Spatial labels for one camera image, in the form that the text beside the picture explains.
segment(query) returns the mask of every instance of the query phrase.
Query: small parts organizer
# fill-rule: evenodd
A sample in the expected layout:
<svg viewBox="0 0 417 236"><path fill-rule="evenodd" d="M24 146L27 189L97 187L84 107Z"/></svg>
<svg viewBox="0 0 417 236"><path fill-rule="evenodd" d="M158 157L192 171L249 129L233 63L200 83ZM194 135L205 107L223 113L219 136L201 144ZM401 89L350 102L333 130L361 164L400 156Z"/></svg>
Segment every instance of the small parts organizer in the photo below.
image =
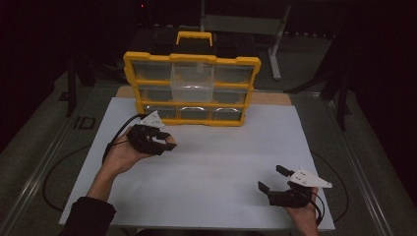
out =
<svg viewBox="0 0 417 236"><path fill-rule="evenodd" d="M199 31L139 31L124 61L138 112L166 125L243 125L261 67L249 35Z"/></svg>

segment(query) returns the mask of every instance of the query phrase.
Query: yellow storage organizer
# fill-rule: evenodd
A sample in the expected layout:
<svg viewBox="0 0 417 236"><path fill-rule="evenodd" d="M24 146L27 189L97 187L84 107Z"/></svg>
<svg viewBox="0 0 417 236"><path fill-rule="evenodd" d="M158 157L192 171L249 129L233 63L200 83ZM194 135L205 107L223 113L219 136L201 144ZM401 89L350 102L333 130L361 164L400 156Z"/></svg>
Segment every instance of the yellow storage organizer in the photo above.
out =
<svg viewBox="0 0 417 236"><path fill-rule="evenodd" d="M208 49L207 54L198 54L202 47L196 47L200 43L196 40L208 40L208 45L202 46ZM133 87L138 112L157 110L166 125L243 125L261 60L258 56L218 57L225 55L222 50L230 51L230 40L225 41L226 47L221 42L213 45L216 41L209 32L179 31L172 45L161 46L169 48L167 52L159 50L155 55L149 51L127 51L125 73ZM240 46L248 49L248 40L244 42Z"/></svg>

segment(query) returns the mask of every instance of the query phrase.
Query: forearm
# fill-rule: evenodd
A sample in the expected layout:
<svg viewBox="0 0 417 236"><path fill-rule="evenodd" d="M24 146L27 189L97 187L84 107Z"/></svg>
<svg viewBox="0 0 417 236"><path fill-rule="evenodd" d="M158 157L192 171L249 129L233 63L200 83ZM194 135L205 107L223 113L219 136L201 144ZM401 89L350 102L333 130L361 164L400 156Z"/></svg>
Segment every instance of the forearm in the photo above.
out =
<svg viewBox="0 0 417 236"><path fill-rule="evenodd" d="M116 175L108 174L100 169L95 175L87 197L107 202L115 178Z"/></svg>

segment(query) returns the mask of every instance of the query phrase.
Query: yellow handle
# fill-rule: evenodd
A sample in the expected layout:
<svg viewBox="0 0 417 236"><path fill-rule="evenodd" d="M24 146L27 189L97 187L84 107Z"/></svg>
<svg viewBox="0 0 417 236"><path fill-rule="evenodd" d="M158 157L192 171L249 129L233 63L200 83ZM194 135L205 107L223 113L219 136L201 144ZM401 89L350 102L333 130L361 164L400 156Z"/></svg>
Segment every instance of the yellow handle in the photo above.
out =
<svg viewBox="0 0 417 236"><path fill-rule="evenodd" d="M179 31L178 35L177 35L177 44L180 42L181 37L208 39L209 40L209 45L212 46L211 32Z"/></svg>

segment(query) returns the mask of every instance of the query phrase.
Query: dark background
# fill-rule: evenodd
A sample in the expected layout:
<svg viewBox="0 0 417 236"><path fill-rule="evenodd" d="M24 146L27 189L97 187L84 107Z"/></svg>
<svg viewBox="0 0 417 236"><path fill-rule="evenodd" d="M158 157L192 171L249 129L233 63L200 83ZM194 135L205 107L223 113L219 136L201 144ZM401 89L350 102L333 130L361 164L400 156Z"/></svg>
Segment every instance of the dark background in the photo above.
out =
<svg viewBox="0 0 417 236"><path fill-rule="evenodd" d="M207 14L282 13L274 5L278 1L206 2ZM0 151L54 90L54 81L67 70L68 55L85 55L99 65L117 67L137 29L155 24L198 27L200 9L195 0L0 0ZM296 1L285 29L289 35L333 38L321 70L349 65L349 88L356 92L414 201L416 26L414 1ZM93 65L82 56L76 58L83 84L93 85Z"/></svg>

